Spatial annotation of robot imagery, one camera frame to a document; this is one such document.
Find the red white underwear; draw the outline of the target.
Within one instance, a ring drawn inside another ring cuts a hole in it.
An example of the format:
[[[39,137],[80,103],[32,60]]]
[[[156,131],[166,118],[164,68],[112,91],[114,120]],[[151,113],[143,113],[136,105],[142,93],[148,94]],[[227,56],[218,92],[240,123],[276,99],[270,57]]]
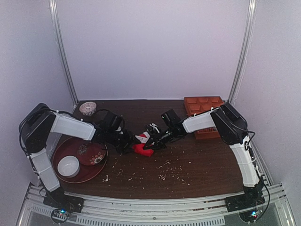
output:
[[[144,149],[144,146],[146,144],[146,142],[149,140],[150,138],[150,134],[145,131],[140,135],[135,135],[135,138],[140,142],[138,144],[134,144],[132,145],[132,149],[135,153],[143,155],[143,156],[147,156],[147,157],[151,157],[154,153],[153,149]]]

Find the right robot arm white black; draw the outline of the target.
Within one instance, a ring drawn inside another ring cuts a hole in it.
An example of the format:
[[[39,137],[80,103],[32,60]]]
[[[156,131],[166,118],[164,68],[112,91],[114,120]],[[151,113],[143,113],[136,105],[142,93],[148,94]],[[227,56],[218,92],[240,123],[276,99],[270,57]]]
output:
[[[158,150],[164,148],[166,143],[181,139],[197,130],[216,128],[222,141],[229,145],[233,151],[242,174],[244,191],[261,191],[263,181],[256,165],[247,122],[244,117],[229,103],[225,102],[217,108],[211,108],[204,113],[195,114],[181,119],[173,109],[161,115],[167,129],[160,131],[156,125],[143,149]]]

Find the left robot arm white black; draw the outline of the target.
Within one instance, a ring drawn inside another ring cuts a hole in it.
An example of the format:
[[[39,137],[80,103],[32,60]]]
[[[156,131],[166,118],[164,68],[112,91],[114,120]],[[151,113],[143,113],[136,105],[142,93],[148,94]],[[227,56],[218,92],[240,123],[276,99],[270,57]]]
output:
[[[46,151],[51,134],[110,144],[118,153],[124,153],[140,142],[124,125],[123,118],[110,111],[107,111],[104,119],[89,122],[39,103],[18,126],[19,143],[45,189],[53,192],[61,185]]]

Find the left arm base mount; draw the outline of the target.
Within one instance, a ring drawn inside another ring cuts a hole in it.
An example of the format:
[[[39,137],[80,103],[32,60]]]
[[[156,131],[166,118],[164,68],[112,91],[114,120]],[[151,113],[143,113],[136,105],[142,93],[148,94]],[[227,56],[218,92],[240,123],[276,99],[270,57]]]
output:
[[[69,213],[81,213],[84,199],[76,196],[65,195],[62,192],[48,192],[43,203],[56,209],[63,209]]]

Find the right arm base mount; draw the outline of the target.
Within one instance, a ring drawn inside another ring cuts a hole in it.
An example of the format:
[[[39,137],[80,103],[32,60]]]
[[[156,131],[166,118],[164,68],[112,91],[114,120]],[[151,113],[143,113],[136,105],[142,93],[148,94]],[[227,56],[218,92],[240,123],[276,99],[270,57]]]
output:
[[[225,198],[225,204],[228,212],[244,210],[255,207],[256,204],[265,203],[262,192],[259,193],[243,193]]]

